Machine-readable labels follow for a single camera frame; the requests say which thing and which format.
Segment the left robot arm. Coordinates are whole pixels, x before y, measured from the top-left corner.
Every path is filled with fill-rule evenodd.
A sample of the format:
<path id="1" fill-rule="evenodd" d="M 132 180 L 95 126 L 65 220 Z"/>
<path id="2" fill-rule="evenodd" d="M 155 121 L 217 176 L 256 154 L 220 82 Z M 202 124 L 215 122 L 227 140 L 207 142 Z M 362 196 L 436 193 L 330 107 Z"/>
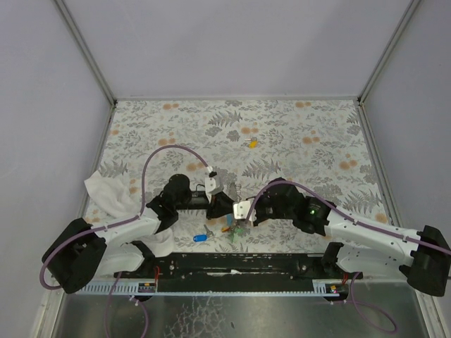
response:
<path id="1" fill-rule="evenodd" d="M 151 261 L 174 252 L 172 226 L 179 211 L 205 211 L 216 219 L 233 212 L 234 201 L 223 191 L 216 173 L 209 174 L 202 190 L 191 190 L 183 174 L 170 177 L 163 190 L 143 210 L 98 228 L 84 219 L 73 220 L 42 257 L 39 274 L 49 272 L 57 288 L 72 294 L 95 277 L 129 273 L 140 276 L 152 269 Z"/>

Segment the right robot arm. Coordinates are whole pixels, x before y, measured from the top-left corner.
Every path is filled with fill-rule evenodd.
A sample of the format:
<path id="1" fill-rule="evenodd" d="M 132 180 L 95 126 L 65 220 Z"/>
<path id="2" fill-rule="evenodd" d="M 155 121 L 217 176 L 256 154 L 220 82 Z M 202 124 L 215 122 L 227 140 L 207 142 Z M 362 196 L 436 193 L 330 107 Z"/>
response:
<path id="1" fill-rule="evenodd" d="M 291 220 L 308 234 L 343 239 L 334 263 L 345 272 L 403 278 L 425 294 L 445 294 L 450 246 L 430 225 L 416 230 L 370 220 L 283 178 L 271 181 L 252 199 L 245 219 L 255 225 L 269 219 Z"/>

